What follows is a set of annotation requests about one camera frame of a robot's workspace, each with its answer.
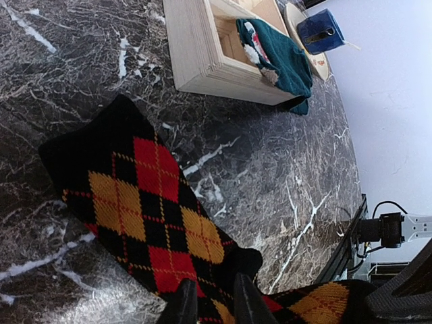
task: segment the red argyle diamond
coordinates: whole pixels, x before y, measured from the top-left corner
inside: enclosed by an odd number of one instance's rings
[[[274,300],[270,299],[270,297],[266,295],[263,295],[263,300],[272,313],[277,312],[283,308],[281,305],[279,305],[278,303],[276,303]]]
[[[151,140],[135,138],[134,149],[138,187],[178,203],[180,170],[167,148]]]
[[[183,279],[191,279],[196,282],[198,297],[205,297],[188,253],[172,252],[166,248],[153,246],[149,246],[148,253],[158,291],[175,292]]]

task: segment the green cloth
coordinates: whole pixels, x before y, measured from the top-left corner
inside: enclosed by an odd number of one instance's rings
[[[255,62],[256,66],[260,70],[263,68],[274,70],[279,76],[275,86],[300,97],[297,99],[300,104],[290,111],[299,115],[306,115],[308,113],[307,98],[311,96],[312,74],[304,51],[298,48],[290,37],[274,30],[260,19],[237,19],[237,30],[243,46],[247,44],[255,48],[252,32],[246,29],[245,22],[250,22],[253,25],[261,46],[270,61],[268,63],[259,54],[260,63]]]

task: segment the wooden crate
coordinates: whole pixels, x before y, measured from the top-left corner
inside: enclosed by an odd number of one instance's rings
[[[175,87],[276,105],[294,96],[247,59],[235,19],[261,18],[288,35],[274,0],[163,0]]]

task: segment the marble surface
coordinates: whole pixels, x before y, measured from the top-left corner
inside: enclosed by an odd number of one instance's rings
[[[214,222],[303,286],[361,201],[334,78],[310,113],[175,90],[161,0],[0,0],[0,323],[154,323],[164,303],[54,193],[37,148],[118,93],[155,125]]]

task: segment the argyle sock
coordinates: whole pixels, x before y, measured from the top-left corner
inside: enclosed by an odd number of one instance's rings
[[[176,160],[133,102],[119,95],[87,126],[39,148],[57,193],[115,260],[169,301],[196,282],[201,323],[234,323],[237,273],[254,279],[260,252],[240,248],[207,216]],[[368,283],[344,281],[263,295],[280,323],[338,323],[355,317],[352,296]],[[314,321],[318,315],[328,321]]]

